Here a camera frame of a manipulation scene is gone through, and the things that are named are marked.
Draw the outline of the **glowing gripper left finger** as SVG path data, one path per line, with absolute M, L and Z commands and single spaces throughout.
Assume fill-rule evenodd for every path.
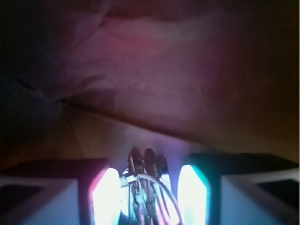
M 116 225 L 120 180 L 106 158 L 35 160 L 0 173 L 3 225 Z

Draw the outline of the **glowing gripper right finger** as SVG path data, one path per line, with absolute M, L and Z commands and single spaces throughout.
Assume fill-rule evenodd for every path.
M 178 180 L 186 225 L 297 225 L 299 164 L 271 154 L 191 154 Z

